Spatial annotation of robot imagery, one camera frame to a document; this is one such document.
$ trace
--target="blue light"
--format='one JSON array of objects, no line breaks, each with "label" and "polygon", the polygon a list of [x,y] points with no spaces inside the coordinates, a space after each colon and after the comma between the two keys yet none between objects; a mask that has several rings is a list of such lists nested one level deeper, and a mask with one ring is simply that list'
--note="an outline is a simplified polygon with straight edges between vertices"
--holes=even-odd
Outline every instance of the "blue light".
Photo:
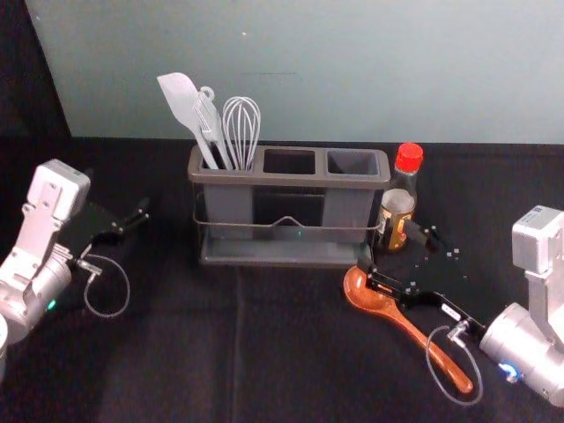
[{"label": "blue light", "polygon": [[516,370],[516,368],[514,368],[510,364],[500,363],[500,364],[498,364],[498,366],[500,367],[501,370],[503,370],[505,372],[506,379],[507,379],[508,382],[515,383],[521,378],[521,376],[519,375],[519,372]]}]

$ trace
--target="spoon handle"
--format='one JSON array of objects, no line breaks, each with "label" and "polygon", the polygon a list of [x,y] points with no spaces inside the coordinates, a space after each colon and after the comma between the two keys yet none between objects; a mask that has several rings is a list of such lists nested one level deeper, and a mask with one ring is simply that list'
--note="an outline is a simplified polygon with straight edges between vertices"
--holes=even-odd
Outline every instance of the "spoon handle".
[{"label": "spoon handle", "polygon": [[[427,345],[427,337],[421,333],[419,329],[413,325],[402,313],[397,309],[396,303],[393,302],[393,307],[380,310],[381,315],[393,322],[404,330],[421,348],[425,349]],[[472,381],[466,376],[463,370],[447,355],[444,351],[437,346],[434,342],[429,346],[429,355],[437,366],[447,375],[450,380],[456,385],[456,388],[468,394],[472,391]]]}]

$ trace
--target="orange spoon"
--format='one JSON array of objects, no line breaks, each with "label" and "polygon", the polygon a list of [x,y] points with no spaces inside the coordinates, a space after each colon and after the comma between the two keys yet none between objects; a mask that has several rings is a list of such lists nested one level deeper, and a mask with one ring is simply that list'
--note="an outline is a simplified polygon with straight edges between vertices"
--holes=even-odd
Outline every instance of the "orange spoon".
[{"label": "orange spoon", "polygon": [[[367,275],[358,267],[354,266],[348,270],[343,282],[346,298],[356,308],[378,315],[403,329],[415,342],[425,348],[427,337],[421,333],[397,308],[396,301],[366,287]],[[472,381],[466,376],[459,366],[434,342],[429,346],[431,359],[452,380],[458,390],[464,394],[472,391]]]}]

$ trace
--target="black fabric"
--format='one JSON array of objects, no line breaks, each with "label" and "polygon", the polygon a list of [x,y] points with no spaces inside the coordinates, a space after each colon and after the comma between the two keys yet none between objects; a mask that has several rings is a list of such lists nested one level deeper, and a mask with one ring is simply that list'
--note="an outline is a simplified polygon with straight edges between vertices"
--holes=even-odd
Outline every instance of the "black fabric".
[{"label": "black fabric", "polygon": [[[11,176],[1,191],[2,256],[15,240],[19,207],[43,160],[92,167],[89,198],[117,215],[141,197],[152,198],[149,226],[105,251],[130,276],[130,309],[109,322],[85,312],[85,281],[77,276],[55,310],[10,348],[0,387],[2,422],[561,421],[561,410],[521,383],[507,384],[476,347],[484,399],[470,409],[450,403],[403,332],[346,303],[343,271],[195,265],[190,142],[0,145],[3,175]],[[378,146],[393,159],[396,145]],[[487,315],[514,300],[526,304],[522,271],[511,263],[511,226],[533,205],[564,208],[564,149],[424,149],[418,221],[437,225],[462,250],[475,301]],[[415,248],[381,257],[381,270],[409,275]],[[406,314],[426,333],[448,321],[428,308]],[[442,338],[438,343],[471,375],[464,356]]]},{"label": "black fabric", "polygon": [[0,2],[0,136],[70,137],[24,0]]}]

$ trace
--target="whisk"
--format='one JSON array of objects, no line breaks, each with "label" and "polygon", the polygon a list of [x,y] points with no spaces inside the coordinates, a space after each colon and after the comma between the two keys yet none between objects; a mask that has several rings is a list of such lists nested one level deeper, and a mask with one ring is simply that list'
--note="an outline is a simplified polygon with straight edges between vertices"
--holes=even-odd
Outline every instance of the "whisk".
[{"label": "whisk", "polygon": [[235,169],[249,170],[261,131],[261,111],[249,97],[232,97],[223,105],[223,135]]}]

